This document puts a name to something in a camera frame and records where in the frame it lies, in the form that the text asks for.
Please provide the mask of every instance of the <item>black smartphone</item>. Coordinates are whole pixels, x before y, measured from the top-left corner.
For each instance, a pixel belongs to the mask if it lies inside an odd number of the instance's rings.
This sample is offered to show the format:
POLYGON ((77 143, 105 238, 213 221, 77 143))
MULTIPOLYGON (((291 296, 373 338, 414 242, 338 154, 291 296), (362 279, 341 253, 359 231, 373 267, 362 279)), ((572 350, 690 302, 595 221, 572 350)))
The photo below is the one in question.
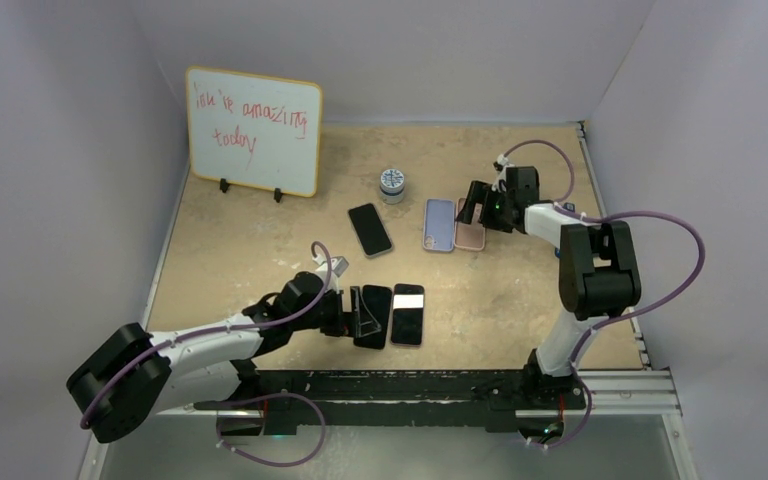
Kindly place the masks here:
POLYGON ((387 330, 390 327, 390 307, 393 305, 393 290, 378 285, 364 285, 361 290, 361 314, 371 316, 381 325, 381 331, 356 338, 355 346, 383 350, 387 345, 387 330))
POLYGON ((390 341, 418 347, 422 343, 422 313, 425 289, 400 283, 393 290, 393 328, 390 341))
POLYGON ((384 224, 381 223, 381 217, 378 216, 375 205, 367 203, 352 208, 349 210, 349 220, 352 221, 352 227, 367 257, 374 257, 393 249, 393 242, 390 241, 387 230, 384 230, 384 224))

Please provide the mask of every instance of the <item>blue phone case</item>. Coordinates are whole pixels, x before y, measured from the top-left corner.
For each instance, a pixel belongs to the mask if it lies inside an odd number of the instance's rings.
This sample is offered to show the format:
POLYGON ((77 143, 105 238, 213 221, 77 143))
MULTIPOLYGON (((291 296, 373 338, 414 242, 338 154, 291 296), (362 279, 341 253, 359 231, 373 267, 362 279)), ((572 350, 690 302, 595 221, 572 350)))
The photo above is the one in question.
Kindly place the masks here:
POLYGON ((455 249, 455 202, 437 198, 425 202, 422 248, 430 252, 455 249))

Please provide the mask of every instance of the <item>yellow whiteboard frame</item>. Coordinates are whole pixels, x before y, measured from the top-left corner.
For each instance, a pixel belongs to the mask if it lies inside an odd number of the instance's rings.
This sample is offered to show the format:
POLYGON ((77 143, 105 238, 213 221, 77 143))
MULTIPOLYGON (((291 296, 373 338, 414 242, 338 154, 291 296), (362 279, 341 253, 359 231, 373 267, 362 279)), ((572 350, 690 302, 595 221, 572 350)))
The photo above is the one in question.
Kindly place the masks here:
MULTIPOLYGON (((282 77, 270 77, 269 75, 258 75, 256 73, 247 73, 247 72, 238 72, 235 70, 225 70, 222 68, 211 68, 211 67, 202 67, 200 65, 190 65, 189 68, 187 68, 187 71, 184 72, 184 83, 185 83, 185 93, 187 95, 187 139, 190 143, 190 171, 193 172, 193 175, 195 175, 198 178, 204 179, 204 180, 213 180, 214 182, 219 182, 222 179, 220 178, 214 178, 214 177, 207 177, 203 175, 199 175, 198 172, 196 172, 195 167, 193 167, 193 138, 192 138, 192 129, 190 128, 190 85, 189 81, 187 80, 190 76, 190 70, 203 70, 206 72, 214 72, 214 73, 227 73, 231 75, 237 75, 240 77, 252 77, 252 78, 260 78, 264 80, 275 80, 278 82, 284 82, 284 83, 296 83, 299 85, 307 85, 310 87, 314 87, 317 90, 319 90, 319 119, 317 120, 317 128, 316 128, 316 168, 314 170, 313 175, 313 192, 311 192, 309 195, 298 193, 298 192, 285 192, 281 190, 281 193, 284 195, 294 195, 297 197, 305 197, 310 198, 314 195, 316 195, 317 190, 319 189, 319 143, 322 139, 322 110, 323 105, 325 103, 325 94, 322 92, 322 87, 319 85, 313 83, 313 82, 305 82, 303 80, 293 80, 291 78, 282 78, 282 77)), ((268 192, 274 192, 275 187, 267 187, 264 185, 254 185, 254 184, 248 184, 248 183, 236 183, 236 182, 228 182, 231 185, 239 185, 241 187, 249 187, 249 188, 257 188, 258 190, 266 190, 268 192)))

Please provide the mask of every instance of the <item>gray wall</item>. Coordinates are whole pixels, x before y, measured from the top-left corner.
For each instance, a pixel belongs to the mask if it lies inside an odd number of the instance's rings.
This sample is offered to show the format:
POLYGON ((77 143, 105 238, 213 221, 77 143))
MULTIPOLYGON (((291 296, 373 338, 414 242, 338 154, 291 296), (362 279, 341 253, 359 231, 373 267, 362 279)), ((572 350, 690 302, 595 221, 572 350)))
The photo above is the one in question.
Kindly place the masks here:
POLYGON ((186 165, 129 5, 93 3, 0 1, 0 479, 75 478, 66 378, 140 319, 186 165))
POLYGON ((209 65, 319 83, 326 121, 587 118, 654 0, 132 0, 179 99, 209 65))
MULTIPOLYGON (((589 138, 611 212, 673 212, 707 241, 698 283, 641 319, 703 478, 768 478, 768 0, 656 2, 589 138)), ((648 303, 693 246, 633 228, 648 303)))

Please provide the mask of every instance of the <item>beige table surface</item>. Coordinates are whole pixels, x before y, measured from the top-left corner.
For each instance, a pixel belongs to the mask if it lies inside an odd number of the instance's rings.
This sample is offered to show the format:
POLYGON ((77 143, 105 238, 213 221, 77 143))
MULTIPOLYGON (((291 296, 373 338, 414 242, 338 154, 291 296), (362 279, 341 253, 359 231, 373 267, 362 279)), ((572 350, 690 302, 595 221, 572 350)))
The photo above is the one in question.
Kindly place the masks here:
MULTIPOLYGON (((480 369, 520 368, 549 333, 561 309, 558 260, 551 245, 518 232, 487 232, 482 252, 422 249, 428 198, 457 200, 469 183, 495 178, 491 163, 525 139, 559 145, 575 165, 570 198, 579 211, 598 213, 593 187, 572 127, 325 126, 318 192, 312 198, 232 186, 192 173, 163 265, 149 329, 176 330, 212 323, 277 291, 302 270, 313 270, 310 242, 347 257, 341 286, 374 284, 425 287, 422 346, 383 351, 356 348, 349 338, 298 332, 289 345, 255 359, 260 368, 288 369, 480 369), (406 196, 384 205, 377 188, 381 172, 399 168, 406 196), (349 208, 373 202, 394 249, 367 259, 349 223, 349 208)), ((567 187, 563 160, 545 146, 519 149, 517 165, 540 173, 541 197, 567 187)), ((585 368, 641 368, 629 323, 608 327, 588 350, 585 368)))

